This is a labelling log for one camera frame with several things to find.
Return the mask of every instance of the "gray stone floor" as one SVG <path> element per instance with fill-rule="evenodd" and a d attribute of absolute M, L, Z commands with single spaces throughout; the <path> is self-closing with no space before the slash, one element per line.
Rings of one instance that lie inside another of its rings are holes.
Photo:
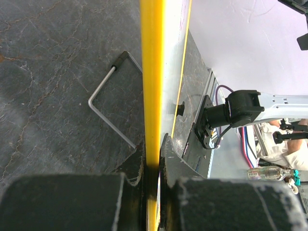
<path fill-rule="evenodd" d="M 87 105 L 124 50 L 141 64 L 139 0 L 2 1 L 0 196 L 22 175 L 102 174 L 133 152 Z M 189 34 L 178 154 L 207 74 Z M 144 139 L 142 78 L 130 61 L 93 104 L 135 144 Z"/>

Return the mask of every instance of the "black bracket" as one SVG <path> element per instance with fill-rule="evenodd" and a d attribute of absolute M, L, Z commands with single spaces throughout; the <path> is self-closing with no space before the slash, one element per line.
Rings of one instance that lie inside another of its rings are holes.
<path fill-rule="evenodd" d="M 185 110 L 185 102 L 183 101 L 183 103 L 181 105 L 178 105 L 177 116 L 179 116 L 179 115 L 183 116 L 184 110 Z"/>
<path fill-rule="evenodd" d="M 210 139 L 212 134 L 212 128 L 206 119 L 206 110 L 207 108 L 213 107 L 212 101 L 208 95 L 206 95 L 202 101 L 201 108 L 197 117 L 196 125 L 194 132 L 196 137 L 202 144 L 203 148 L 210 149 Z"/>

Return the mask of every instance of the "black cable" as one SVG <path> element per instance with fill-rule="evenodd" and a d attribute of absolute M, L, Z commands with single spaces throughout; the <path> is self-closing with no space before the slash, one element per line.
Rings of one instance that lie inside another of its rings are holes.
<path fill-rule="evenodd" d="M 229 125 L 229 126 L 228 126 L 226 129 L 224 129 L 224 131 L 218 136 L 218 138 L 217 138 L 217 140 L 216 140 L 216 142 L 215 142 L 214 148 L 206 148 L 206 149 L 209 149 L 209 150 L 216 149 L 217 146 L 218 146 L 219 143 L 220 143 L 221 138 L 222 138 L 222 137 L 224 136 L 224 134 L 226 134 L 227 131 L 229 131 L 231 128 L 232 128 L 232 125 Z"/>
<path fill-rule="evenodd" d="M 247 135 L 247 132 L 245 132 L 245 136 L 246 136 L 246 141 L 247 141 L 247 144 L 248 144 L 248 147 L 252 153 L 252 155 L 254 155 L 255 159 L 257 160 L 257 155 L 254 153 L 254 151 L 252 150 L 250 144 L 249 144 L 249 140 L 248 140 L 248 135 Z"/>

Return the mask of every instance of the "black rubber cap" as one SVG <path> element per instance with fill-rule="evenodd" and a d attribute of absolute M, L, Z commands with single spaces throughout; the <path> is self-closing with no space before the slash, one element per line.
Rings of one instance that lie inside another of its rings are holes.
<path fill-rule="evenodd" d="M 128 52 L 124 51 L 117 59 L 116 61 L 111 65 L 111 67 L 115 67 L 115 70 L 117 70 L 122 63 L 124 62 L 124 60 L 126 60 L 126 58 L 128 57 Z"/>

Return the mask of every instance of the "gray metal panel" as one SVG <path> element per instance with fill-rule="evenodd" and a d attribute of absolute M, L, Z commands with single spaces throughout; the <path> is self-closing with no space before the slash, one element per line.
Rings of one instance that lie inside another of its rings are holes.
<path fill-rule="evenodd" d="M 171 135 L 178 103 L 190 0 L 168 0 L 165 23 L 165 66 L 163 80 L 161 143 Z"/>

